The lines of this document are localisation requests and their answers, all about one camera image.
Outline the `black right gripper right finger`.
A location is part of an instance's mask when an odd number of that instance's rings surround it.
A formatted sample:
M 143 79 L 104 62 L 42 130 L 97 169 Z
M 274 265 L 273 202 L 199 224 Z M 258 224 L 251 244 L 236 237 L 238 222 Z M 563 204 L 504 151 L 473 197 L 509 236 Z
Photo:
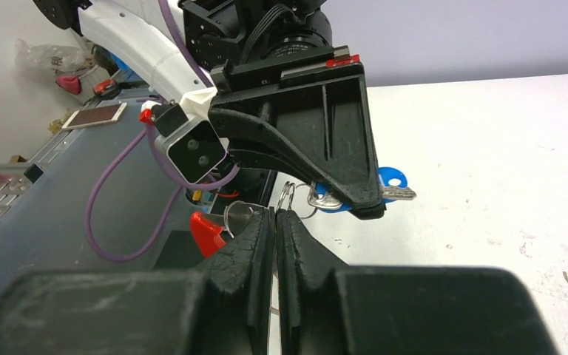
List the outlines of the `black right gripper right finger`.
M 499 268 L 353 266 L 293 211 L 275 217 L 284 354 L 555 354 L 520 280 Z

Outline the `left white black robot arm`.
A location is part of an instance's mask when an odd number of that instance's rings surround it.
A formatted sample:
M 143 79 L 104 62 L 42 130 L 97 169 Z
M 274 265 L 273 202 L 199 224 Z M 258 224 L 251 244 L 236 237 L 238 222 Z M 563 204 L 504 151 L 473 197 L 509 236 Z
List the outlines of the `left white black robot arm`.
M 54 26 L 119 57 L 229 141 L 233 169 L 269 169 L 361 220 L 385 212 L 365 69 L 335 47 L 321 1 L 37 1 Z

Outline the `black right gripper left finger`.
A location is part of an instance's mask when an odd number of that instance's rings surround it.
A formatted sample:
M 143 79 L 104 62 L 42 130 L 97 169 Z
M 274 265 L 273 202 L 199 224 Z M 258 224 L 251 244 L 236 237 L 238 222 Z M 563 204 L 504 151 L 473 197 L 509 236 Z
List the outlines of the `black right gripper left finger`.
M 0 354 L 264 354 L 273 210 L 184 270 L 35 272 L 0 296 Z

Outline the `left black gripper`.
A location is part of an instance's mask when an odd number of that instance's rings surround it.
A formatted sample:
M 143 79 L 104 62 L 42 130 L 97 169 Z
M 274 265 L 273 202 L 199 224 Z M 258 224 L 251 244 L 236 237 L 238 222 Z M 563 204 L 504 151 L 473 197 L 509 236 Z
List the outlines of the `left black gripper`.
M 309 70 L 247 64 L 332 42 L 323 1 L 181 1 L 186 47 L 212 72 L 218 93 L 209 118 L 243 168 L 270 169 L 325 183 L 361 220 L 385 204 L 361 192 L 379 164 L 364 67 L 359 62 Z

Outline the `grey red keyring holder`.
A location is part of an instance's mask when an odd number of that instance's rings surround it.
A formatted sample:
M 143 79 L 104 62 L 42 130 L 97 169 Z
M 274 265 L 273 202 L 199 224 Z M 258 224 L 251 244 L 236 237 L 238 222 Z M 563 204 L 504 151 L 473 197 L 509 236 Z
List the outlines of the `grey red keyring holder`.
M 223 233 L 234 239 L 249 225 L 254 215 L 265 206 L 244 201 L 234 201 L 222 214 L 194 212 L 189 219 L 189 231 L 204 258 L 209 258 L 225 244 Z

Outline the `blue key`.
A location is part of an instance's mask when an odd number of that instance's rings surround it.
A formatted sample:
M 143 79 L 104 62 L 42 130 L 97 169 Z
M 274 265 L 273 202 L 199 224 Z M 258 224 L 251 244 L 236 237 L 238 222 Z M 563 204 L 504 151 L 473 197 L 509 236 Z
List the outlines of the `blue key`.
M 363 197 L 373 197 L 372 202 L 383 204 L 412 201 L 417 197 L 417 193 L 409 187 L 405 173 L 388 166 L 379 167 L 361 192 L 365 193 Z M 334 189 L 329 189 L 325 183 L 311 184 L 307 203 L 316 210 L 329 214 L 354 210 L 354 200 L 345 202 L 343 198 L 337 196 Z

